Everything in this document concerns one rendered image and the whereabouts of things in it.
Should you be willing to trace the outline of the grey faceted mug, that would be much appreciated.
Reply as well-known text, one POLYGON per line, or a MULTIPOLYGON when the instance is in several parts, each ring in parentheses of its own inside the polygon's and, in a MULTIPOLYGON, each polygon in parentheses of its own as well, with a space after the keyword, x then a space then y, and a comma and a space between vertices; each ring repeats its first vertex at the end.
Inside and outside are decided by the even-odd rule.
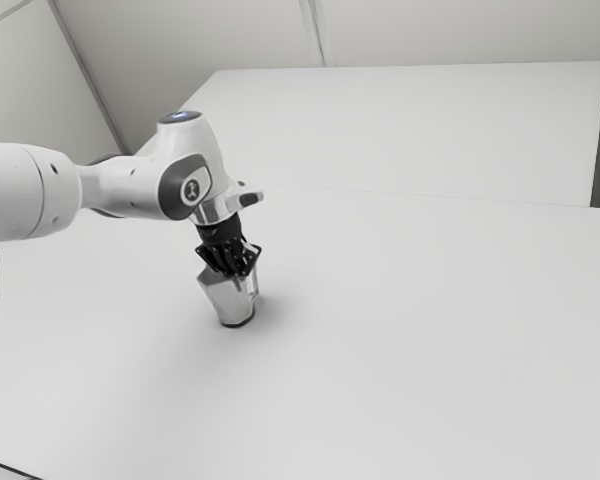
POLYGON ((246 276, 229 277, 205 266, 197 281, 224 327, 240 328, 251 321, 259 295, 256 268, 246 276))

